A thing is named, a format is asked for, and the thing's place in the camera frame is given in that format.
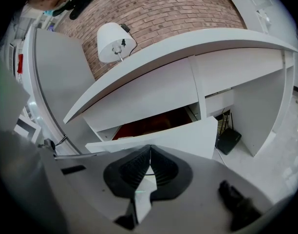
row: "white wall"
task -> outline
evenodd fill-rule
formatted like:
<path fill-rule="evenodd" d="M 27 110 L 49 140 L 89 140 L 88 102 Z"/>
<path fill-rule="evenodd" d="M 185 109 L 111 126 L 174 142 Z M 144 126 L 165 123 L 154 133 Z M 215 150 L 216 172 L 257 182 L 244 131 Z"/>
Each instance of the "white wall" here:
<path fill-rule="evenodd" d="M 273 6 L 264 8 L 265 13 L 271 20 L 271 26 L 268 27 L 269 34 L 298 48 L 298 40 L 296 37 L 296 23 L 294 19 L 280 0 L 271 1 L 273 3 Z M 295 53 L 294 85 L 298 87 L 298 53 Z"/>

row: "white lamp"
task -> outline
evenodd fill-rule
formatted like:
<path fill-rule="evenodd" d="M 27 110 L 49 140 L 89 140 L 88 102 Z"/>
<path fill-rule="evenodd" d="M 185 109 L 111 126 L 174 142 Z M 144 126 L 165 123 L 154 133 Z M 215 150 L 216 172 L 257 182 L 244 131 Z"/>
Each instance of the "white lamp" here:
<path fill-rule="evenodd" d="M 101 62 L 123 61 L 135 46 L 135 40 L 115 22 L 106 23 L 97 31 L 98 58 Z"/>

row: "white floor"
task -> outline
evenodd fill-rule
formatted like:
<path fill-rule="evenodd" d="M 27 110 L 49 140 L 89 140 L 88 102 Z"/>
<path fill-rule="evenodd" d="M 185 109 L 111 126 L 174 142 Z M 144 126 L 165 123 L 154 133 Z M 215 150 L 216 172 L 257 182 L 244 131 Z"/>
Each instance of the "white floor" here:
<path fill-rule="evenodd" d="M 226 165 L 262 190 L 274 203 L 298 187 L 298 93 L 293 92 L 289 111 L 270 146 L 252 157 L 242 142 L 227 156 Z M 222 163 L 214 150 L 213 159 Z"/>

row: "cable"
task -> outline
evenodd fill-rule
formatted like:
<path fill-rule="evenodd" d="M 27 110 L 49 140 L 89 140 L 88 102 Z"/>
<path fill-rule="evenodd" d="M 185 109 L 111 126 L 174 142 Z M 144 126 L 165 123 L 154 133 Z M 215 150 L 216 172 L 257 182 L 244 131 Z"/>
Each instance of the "cable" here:
<path fill-rule="evenodd" d="M 223 159 L 223 157 L 222 157 L 220 151 L 219 151 L 216 147 L 215 147 L 215 149 L 216 149 L 216 151 L 218 152 L 219 156 L 221 157 L 223 164 L 224 164 L 226 167 L 228 167 L 227 164 L 226 164 L 226 162 L 224 161 L 224 159 Z"/>
<path fill-rule="evenodd" d="M 129 32 L 129 35 L 134 39 L 134 37 L 131 35 L 130 32 Z M 134 39 L 134 41 L 136 41 L 136 40 Z M 136 46 L 135 46 L 135 48 L 137 48 L 137 45 L 138 45 L 138 43 L 136 42 Z M 131 50 L 130 55 L 131 55 L 131 53 L 133 52 L 133 50 L 134 50 L 135 48 L 133 48 L 133 49 Z M 129 55 L 129 56 L 130 56 L 130 55 Z"/>

